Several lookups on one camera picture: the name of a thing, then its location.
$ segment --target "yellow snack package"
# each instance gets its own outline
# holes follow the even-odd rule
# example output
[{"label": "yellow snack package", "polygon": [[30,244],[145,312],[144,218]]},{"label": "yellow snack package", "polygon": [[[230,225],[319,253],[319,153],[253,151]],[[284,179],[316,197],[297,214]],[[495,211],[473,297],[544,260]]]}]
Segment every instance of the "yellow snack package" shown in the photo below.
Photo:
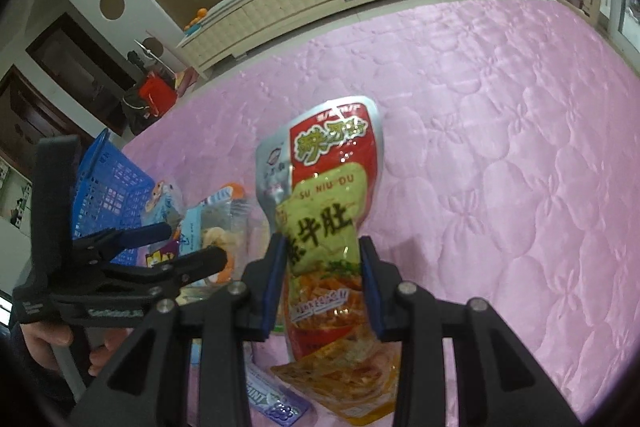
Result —
[{"label": "yellow snack package", "polygon": [[367,321],[358,249],[382,156],[376,106],[361,96],[313,108],[256,153],[258,201],[290,242],[283,305],[295,361],[273,372],[353,425],[392,412],[398,384],[399,347]]}]

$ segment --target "blue plastic basket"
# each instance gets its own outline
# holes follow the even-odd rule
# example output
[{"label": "blue plastic basket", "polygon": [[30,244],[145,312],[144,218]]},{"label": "blue plastic basket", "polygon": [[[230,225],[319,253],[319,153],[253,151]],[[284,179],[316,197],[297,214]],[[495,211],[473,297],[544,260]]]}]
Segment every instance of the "blue plastic basket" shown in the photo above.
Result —
[{"label": "blue plastic basket", "polygon": [[[78,169],[72,214],[73,238],[104,229],[134,229],[155,183],[100,133]],[[136,250],[125,250],[113,262],[133,266]]]}]

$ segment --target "circular wall cutout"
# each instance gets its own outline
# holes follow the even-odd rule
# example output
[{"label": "circular wall cutout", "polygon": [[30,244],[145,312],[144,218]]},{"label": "circular wall cutout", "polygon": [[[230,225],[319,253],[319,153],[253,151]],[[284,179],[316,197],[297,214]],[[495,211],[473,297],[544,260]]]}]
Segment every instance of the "circular wall cutout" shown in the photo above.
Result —
[{"label": "circular wall cutout", "polygon": [[164,53],[164,46],[155,37],[147,37],[142,41],[145,48],[148,48],[156,57],[161,57]]},{"label": "circular wall cutout", "polygon": [[100,0],[100,11],[110,21],[119,19],[124,13],[124,0]]}]

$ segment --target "tiled floor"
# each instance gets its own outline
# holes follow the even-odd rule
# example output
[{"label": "tiled floor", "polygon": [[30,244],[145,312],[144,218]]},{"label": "tiled floor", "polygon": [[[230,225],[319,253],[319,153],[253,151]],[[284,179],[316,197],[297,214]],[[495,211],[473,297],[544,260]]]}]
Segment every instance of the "tiled floor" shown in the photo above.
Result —
[{"label": "tiled floor", "polygon": [[347,10],[345,12],[338,13],[334,16],[327,17],[313,23],[311,25],[304,26],[299,30],[289,32],[288,34],[274,39],[273,41],[264,44],[253,51],[251,51],[246,58],[242,60],[229,59],[225,63],[218,64],[214,69],[210,70],[211,73],[207,78],[201,78],[189,92],[178,100],[178,104],[184,103],[191,98],[199,89],[204,86],[212,86],[224,82],[229,77],[241,71],[243,68],[260,62],[271,55],[282,53],[292,46],[297,46],[313,39],[319,35],[325,34],[329,31],[347,26],[349,24],[355,24],[360,21],[369,20],[381,15],[387,15],[389,13],[395,13],[417,6],[425,6],[429,4],[437,4],[441,2],[453,2],[460,0],[382,0],[376,3],[365,4],[357,8]]}]

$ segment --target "sleeve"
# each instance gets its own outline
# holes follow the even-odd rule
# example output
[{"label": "sleeve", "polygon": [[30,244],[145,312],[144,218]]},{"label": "sleeve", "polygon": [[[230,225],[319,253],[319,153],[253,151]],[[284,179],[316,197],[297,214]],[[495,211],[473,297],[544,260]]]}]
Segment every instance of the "sleeve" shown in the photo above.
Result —
[{"label": "sleeve", "polygon": [[76,403],[65,379],[55,371],[44,369],[31,358],[24,343],[20,324],[15,324],[11,329],[9,341],[12,351],[32,387],[49,398],[66,416]]}]

